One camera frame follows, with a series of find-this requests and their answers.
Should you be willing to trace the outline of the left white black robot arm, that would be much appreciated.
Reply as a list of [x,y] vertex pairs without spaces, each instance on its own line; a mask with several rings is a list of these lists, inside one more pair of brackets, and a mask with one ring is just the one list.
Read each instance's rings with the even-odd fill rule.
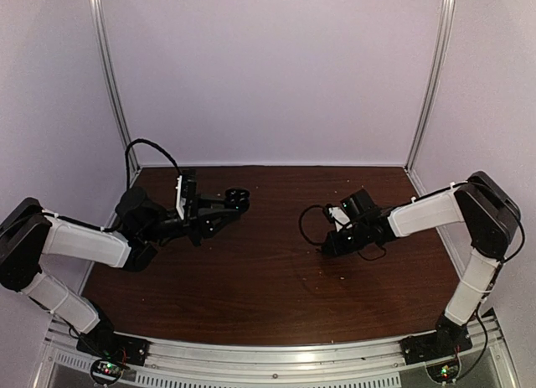
[[148,267],[158,248],[180,238],[194,246],[219,233],[250,207],[250,192],[228,189],[223,197],[185,194],[166,209],[145,189],[128,189],[116,206],[111,228],[89,225],[46,211],[35,198],[24,199],[1,224],[1,285],[20,292],[62,318],[88,352],[105,359],[121,354],[111,320],[41,266],[43,255],[65,255],[128,272]]

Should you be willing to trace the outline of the black earbud charging case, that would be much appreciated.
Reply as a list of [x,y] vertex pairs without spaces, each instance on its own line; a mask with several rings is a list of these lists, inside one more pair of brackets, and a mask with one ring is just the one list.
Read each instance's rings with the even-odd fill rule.
[[245,212],[250,207],[250,191],[238,188],[227,189],[224,200],[229,208]]

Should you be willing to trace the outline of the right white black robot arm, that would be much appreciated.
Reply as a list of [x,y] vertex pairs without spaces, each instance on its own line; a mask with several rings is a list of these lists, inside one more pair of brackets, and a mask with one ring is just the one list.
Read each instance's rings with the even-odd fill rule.
[[424,230],[463,224],[470,236],[471,257],[435,332],[426,346],[447,355],[461,342],[466,325],[491,293],[516,234],[522,234],[519,207],[485,172],[398,206],[382,208],[365,189],[329,205],[324,214],[333,230],[320,245],[326,256],[378,248]]

